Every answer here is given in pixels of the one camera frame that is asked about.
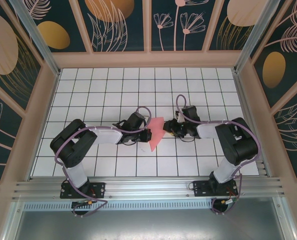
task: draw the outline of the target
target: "orange circle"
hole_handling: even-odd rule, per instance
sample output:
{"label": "orange circle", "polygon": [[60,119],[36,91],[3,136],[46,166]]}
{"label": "orange circle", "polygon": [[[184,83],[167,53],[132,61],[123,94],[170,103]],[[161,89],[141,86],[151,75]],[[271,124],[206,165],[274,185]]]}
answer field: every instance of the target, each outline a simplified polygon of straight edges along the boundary
{"label": "orange circle", "polygon": [[134,9],[134,0],[85,0],[85,4],[88,10],[98,19],[104,22],[118,22],[119,18],[114,17],[116,13],[114,7],[112,7],[111,2],[113,3],[116,13],[118,9],[122,12],[124,18],[128,18]]}

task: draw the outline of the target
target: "yellow oval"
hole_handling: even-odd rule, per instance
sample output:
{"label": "yellow oval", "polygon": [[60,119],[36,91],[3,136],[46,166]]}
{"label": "yellow oval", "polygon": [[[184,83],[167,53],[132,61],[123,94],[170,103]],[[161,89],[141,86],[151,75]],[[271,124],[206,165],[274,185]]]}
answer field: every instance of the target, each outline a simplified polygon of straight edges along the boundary
{"label": "yellow oval", "polygon": [[134,0],[85,0],[88,10],[98,19],[104,22],[118,22],[116,17],[113,17],[114,11],[111,2],[119,9],[124,18],[128,18],[134,9]]}
{"label": "yellow oval", "polygon": [[230,0],[227,5],[227,18],[231,24],[238,27],[253,26],[267,0]]}
{"label": "yellow oval", "polygon": [[37,26],[46,44],[54,49],[65,49],[70,45],[68,32],[53,21],[44,21]]}
{"label": "yellow oval", "polygon": [[277,52],[271,52],[265,59],[263,66],[264,84],[272,89],[279,85],[284,76],[286,62],[284,56]]}
{"label": "yellow oval", "polygon": [[0,16],[0,74],[12,72],[17,65],[18,57],[17,36],[8,22]]}

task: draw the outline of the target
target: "pink cloth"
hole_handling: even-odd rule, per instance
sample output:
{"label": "pink cloth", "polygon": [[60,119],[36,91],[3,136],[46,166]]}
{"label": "pink cloth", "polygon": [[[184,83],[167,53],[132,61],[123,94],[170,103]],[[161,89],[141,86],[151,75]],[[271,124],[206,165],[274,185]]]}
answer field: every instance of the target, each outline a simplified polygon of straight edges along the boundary
{"label": "pink cloth", "polygon": [[154,149],[157,147],[161,139],[165,135],[165,131],[163,130],[164,126],[164,117],[155,117],[150,120],[149,125],[147,126],[148,129],[152,132],[152,138],[149,141],[150,150],[153,152]]}

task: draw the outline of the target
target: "enclosure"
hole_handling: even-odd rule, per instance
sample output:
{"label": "enclosure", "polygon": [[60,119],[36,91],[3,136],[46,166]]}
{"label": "enclosure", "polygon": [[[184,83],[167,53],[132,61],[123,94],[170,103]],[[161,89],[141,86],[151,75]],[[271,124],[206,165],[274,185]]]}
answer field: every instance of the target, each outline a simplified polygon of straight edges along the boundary
{"label": "enclosure", "polygon": [[[74,217],[51,141],[138,106],[172,120],[178,95],[258,138],[235,209],[190,188],[227,156],[220,140],[163,132],[152,149],[92,145],[82,167],[108,203]],[[297,240],[297,0],[0,0],[0,239],[32,238]]]}

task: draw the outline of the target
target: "white grid floor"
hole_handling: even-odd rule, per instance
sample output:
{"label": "white grid floor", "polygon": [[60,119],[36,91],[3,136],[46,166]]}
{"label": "white grid floor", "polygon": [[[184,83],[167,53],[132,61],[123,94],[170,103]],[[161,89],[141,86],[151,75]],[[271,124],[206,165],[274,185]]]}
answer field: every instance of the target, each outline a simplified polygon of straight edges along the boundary
{"label": "white grid floor", "polygon": [[[111,126],[147,106],[153,117],[168,121],[178,94],[196,106],[202,121],[243,117],[229,68],[63,69],[31,175],[63,176],[50,142],[72,120]],[[145,109],[140,113],[147,115]],[[218,140],[182,142],[166,133],[154,152],[142,142],[93,145],[82,164],[89,177],[208,176],[222,159]],[[255,162],[240,171],[259,174]]]}

